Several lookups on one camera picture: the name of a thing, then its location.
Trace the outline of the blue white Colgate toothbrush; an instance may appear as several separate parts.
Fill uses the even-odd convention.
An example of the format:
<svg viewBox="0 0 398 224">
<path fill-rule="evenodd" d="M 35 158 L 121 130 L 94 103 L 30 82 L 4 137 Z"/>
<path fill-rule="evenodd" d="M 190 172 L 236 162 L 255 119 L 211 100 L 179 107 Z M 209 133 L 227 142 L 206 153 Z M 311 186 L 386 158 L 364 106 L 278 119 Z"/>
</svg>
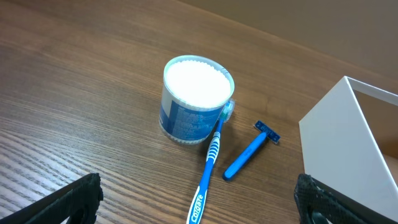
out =
<svg viewBox="0 0 398 224">
<path fill-rule="evenodd" d="M 203 175 L 192 199 L 186 224 L 199 224 L 201 221 L 203 212 L 205 210 L 206 196 L 210 184 L 211 173 L 220 151 L 221 130 L 223 124 L 230 119 L 234 110 L 234 106 L 235 101 L 229 100 L 225 104 L 218 118 L 216 130 L 213 133 L 213 137 L 208 147 Z"/>
</svg>

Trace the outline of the cotton swab tub blue label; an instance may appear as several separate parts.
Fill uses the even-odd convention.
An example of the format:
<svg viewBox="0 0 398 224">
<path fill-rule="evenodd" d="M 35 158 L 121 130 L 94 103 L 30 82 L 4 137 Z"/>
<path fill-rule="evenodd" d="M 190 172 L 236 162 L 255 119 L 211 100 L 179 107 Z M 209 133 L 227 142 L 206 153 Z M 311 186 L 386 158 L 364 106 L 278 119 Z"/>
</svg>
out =
<svg viewBox="0 0 398 224">
<path fill-rule="evenodd" d="M 234 80 L 219 63 L 197 55 L 181 55 L 164 67 L 159 124 L 180 144 L 198 144 L 212 132 L 231 99 Z"/>
</svg>

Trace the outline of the blue disposable razor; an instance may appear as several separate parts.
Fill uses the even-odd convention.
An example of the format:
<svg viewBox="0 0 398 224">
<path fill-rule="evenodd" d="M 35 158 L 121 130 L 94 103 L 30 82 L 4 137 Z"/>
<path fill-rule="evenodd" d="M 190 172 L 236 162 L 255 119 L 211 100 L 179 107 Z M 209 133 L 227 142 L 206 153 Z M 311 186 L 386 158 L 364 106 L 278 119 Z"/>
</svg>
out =
<svg viewBox="0 0 398 224">
<path fill-rule="evenodd" d="M 259 131 L 259 135 L 254 138 L 247 148 L 224 171 L 223 179 L 225 181 L 231 181 L 267 140 L 270 140 L 274 144 L 279 143 L 280 135 L 261 120 L 257 121 L 254 127 Z"/>
</svg>

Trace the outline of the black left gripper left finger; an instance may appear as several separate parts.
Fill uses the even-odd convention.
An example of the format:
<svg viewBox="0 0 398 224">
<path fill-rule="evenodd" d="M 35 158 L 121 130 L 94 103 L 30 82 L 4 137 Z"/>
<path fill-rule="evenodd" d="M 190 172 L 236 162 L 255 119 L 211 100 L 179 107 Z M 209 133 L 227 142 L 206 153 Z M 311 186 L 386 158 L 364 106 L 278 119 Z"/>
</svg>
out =
<svg viewBox="0 0 398 224">
<path fill-rule="evenodd" d="M 41 200 L 1 219 L 1 224 L 94 224 L 103 200 L 98 173 L 87 174 Z"/>
</svg>

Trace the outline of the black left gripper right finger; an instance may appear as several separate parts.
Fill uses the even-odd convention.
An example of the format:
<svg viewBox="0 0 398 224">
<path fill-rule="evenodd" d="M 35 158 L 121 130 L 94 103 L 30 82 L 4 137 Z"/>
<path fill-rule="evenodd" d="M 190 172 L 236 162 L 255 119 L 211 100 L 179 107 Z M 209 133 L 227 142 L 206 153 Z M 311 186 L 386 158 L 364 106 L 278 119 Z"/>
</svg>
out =
<svg viewBox="0 0 398 224">
<path fill-rule="evenodd" d="M 341 204 L 333 194 L 320 188 L 311 175 L 298 175 L 294 199 L 301 223 L 369 223 Z"/>
</svg>

